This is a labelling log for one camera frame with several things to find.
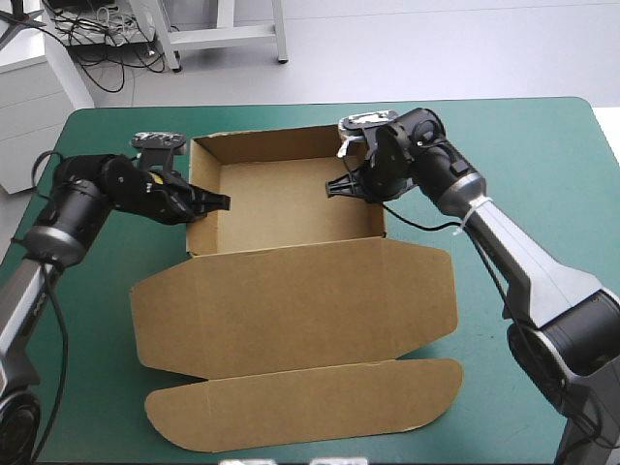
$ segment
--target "green table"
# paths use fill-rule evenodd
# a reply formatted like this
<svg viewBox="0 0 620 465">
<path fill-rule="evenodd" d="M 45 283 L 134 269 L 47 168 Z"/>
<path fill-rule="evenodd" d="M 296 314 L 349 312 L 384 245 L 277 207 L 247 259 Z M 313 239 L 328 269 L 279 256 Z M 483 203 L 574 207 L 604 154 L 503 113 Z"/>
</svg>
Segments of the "green table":
<svg viewBox="0 0 620 465">
<path fill-rule="evenodd" d="M 178 131 L 193 137 L 326 124 L 351 113 L 404 112 L 418 106 L 439 112 L 450 139 L 486 176 L 489 195 L 518 224 L 566 264 L 587 269 L 620 290 L 620 170 L 592 110 L 578 99 L 90 109 L 69 118 L 56 149 L 65 155 L 133 154 L 129 140 L 138 131 Z M 187 156 L 177 159 L 185 173 L 187 161 Z M 43 190 L 49 187 L 49 172 Z M 42 206 L 39 200 L 31 201 L 18 236 Z M 445 221 L 420 192 L 392 206 L 425 224 Z M 550 462 L 564 421 L 513 362 L 500 299 L 467 237 L 418 232 L 391 218 L 387 229 L 393 238 L 441 247 L 453 257 L 458 330 L 410 355 L 454 357 L 465 368 L 462 390 L 441 418 L 408 433 L 218 454 L 173 446 L 151 427 L 142 402 L 151 390 L 188 379 L 140 365 L 128 292 L 138 280 L 187 260 L 184 227 L 164 227 L 114 212 L 86 260 L 69 269 L 58 288 L 71 335 L 69 379 L 42 459 L 204 463 L 271 457 L 300 462 L 362 455 L 375 462 Z M 19 247 L 11 247 L 0 268 L 0 282 L 21 255 Z M 43 378 L 37 392 L 44 418 L 56 387 L 59 349 L 48 310 L 30 345 Z"/>
</svg>

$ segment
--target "cardboard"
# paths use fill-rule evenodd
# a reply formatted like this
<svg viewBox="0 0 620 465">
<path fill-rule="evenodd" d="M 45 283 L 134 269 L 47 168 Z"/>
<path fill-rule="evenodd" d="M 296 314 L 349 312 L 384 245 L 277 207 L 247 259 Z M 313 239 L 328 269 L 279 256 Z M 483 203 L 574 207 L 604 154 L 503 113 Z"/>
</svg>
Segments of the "cardboard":
<svg viewBox="0 0 620 465">
<path fill-rule="evenodd" d="M 210 380 L 149 395 L 175 444 L 403 431 L 456 395 L 457 362 L 393 361 L 456 328 L 450 256 L 384 238 L 378 205 L 328 199 L 339 146 L 335 126 L 192 141 L 191 182 L 232 209 L 188 227 L 192 259 L 132 289 L 140 361 Z"/>
<path fill-rule="evenodd" d="M 381 238 L 196 257 L 134 287 L 139 359 L 212 380 L 400 357 L 456 328 L 451 275 Z"/>
<path fill-rule="evenodd" d="M 449 359 L 314 368 L 157 390 L 146 412 L 182 448 L 245 449 L 418 428 L 448 408 L 461 378 Z"/>
</svg>

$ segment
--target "white cabinet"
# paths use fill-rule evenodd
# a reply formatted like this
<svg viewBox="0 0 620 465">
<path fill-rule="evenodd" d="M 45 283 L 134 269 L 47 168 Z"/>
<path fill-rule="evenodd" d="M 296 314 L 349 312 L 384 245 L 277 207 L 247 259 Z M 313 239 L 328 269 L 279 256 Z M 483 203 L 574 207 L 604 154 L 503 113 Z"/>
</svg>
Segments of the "white cabinet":
<svg viewBox="0 0 620 465">
<path fill-rule="evenodd" d="M 27 204 L 33 162 L 74 110 L 93 107 L 67 50 L 44 33 L 22 31 L 0 50 L 0 260 Z"/>
</svg>

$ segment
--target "box lid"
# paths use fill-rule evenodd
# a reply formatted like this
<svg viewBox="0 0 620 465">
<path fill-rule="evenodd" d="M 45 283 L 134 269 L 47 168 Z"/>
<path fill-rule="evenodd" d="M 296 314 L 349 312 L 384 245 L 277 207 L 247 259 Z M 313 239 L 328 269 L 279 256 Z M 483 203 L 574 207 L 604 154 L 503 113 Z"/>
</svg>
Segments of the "box lid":
<svg viewBox="0 0 620 465">
<path fill-rule="evenodd" d="M 461 381 L 454 360 L 390 360 L 156 390 L 145 408 L 182 448 L 236 450 L 415 429 L 450 406 Z"/>
<path fill-rule="evenodd" d="M 206 379 L 386 360 L 457 324 L 449 254 L 379 237 L 200 256 L 131 299 L 142 364 Z"/>
</svg>

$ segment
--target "white object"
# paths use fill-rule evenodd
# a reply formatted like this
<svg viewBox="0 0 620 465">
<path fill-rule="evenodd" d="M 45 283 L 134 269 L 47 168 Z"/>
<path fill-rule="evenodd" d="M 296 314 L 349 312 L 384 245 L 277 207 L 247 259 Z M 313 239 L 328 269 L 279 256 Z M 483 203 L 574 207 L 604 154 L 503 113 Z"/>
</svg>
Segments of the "white object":
<svg viewBox="0 0 620 465">
<path fill-rule="evenodd" d="M 273 23 L 256 26 L 233 24 L 234 0 L 217 0 L 217 28 L 193 31 L 172 31 L 162 0 L 141 0 L 150 12 L 157 37 L 166 55 L 168 66 L 180 70 L 177 53 L 182 50 L 247 46 L 256 43 L 275 42 L 278 46 L 278 60 L 289 60 L 284 31 L 282 0 L 271 0 Z"/>
<path fill-rule="evenodd" d="M 74 110 L 93 107 L 67 50 L 43 32 L 24 30 L 0 50 L 0 260 L 30 198 L 34 160 L 54 147 Z"/>
<path fill-rule="evenodd" d="M 607 143 L 620 164 L 620 107 L 593 108 Z"/>
</svg>

